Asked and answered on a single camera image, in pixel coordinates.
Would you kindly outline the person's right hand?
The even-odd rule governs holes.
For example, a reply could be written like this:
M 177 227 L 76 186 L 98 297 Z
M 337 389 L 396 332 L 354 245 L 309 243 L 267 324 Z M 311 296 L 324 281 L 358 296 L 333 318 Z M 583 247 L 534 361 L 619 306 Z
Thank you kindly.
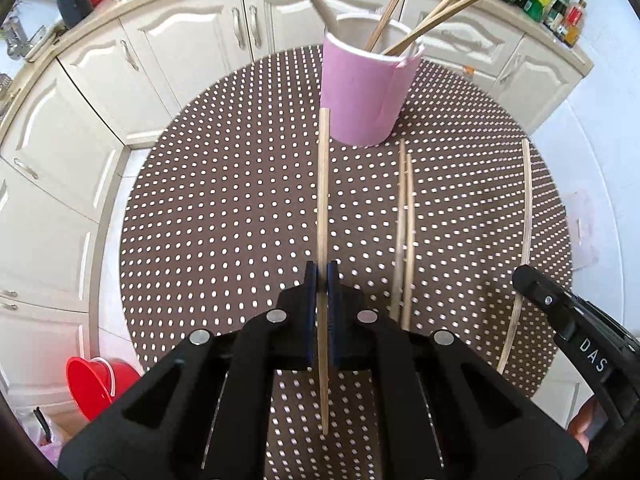
M 567 432 L 582 446 L 589 450 L 591 440 L 608 422 L 608 415 L 595 396 L 592 396 L 570 421 Z

